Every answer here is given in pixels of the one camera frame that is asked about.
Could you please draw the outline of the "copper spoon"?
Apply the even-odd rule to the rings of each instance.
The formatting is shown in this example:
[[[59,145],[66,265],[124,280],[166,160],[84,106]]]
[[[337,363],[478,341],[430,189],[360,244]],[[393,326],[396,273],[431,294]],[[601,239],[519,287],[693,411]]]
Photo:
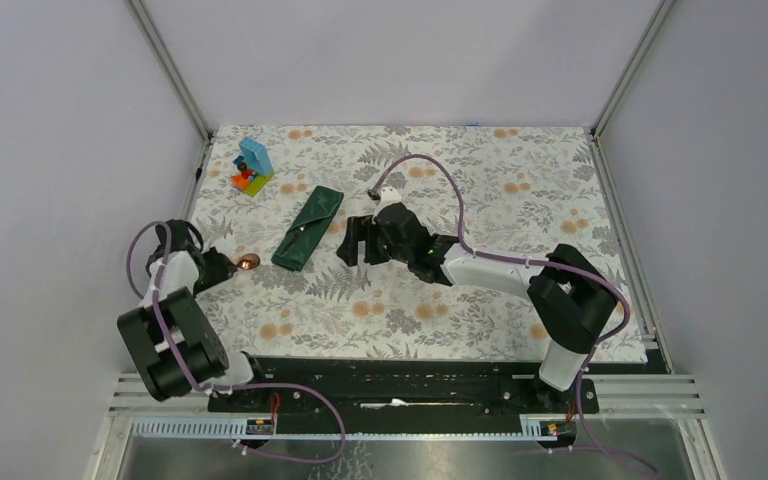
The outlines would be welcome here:
[[[238,269],[241,270],[252,270],[256,269],[260,266],[261,260],[260,257],[255,253],[246,253],[240,256],[235,265]]]

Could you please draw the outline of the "dark green cloth napkin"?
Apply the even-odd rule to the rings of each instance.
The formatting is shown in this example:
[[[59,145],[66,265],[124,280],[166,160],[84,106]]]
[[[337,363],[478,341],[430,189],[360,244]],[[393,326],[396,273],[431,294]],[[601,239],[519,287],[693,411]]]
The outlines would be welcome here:
[[[288,228],[290,230],[296,226],[304,225],[303,234],[298,237],[296,243],[284,255],[276,253],[280,242],[271,257],[272,263],[290,271],[301,271],[337,215],[343,199],[343,192],[324,186],[316,186]]]

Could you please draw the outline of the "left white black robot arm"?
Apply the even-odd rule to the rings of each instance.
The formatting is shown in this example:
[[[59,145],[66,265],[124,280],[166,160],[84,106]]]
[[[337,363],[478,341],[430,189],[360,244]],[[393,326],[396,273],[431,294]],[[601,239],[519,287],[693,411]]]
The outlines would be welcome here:
[[[117,319],[118,331],[149,395],[163,402],[191,392],[230,394],[248,411],[269,401],[270,385],[245,353],[228,353],[197,296],[230,279],[238,267],[207,249],[185,220],[153,222],[158,246],[146,263],[148,286],[138,306]]]

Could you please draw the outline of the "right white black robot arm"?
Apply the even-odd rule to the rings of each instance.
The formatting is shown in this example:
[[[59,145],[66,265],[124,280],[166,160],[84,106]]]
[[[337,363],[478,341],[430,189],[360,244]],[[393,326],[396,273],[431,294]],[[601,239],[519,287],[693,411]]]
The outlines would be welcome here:
[[[423,282],[474,286],[525,298],[550,345],[533,386],[535,402],[557,412],[620,302],[620,292],[574,247],[559,244],[545,259],[470,251],[456,236],[432,234],[400,202],[351,217],[337,256],[346,265],[404,264]]]

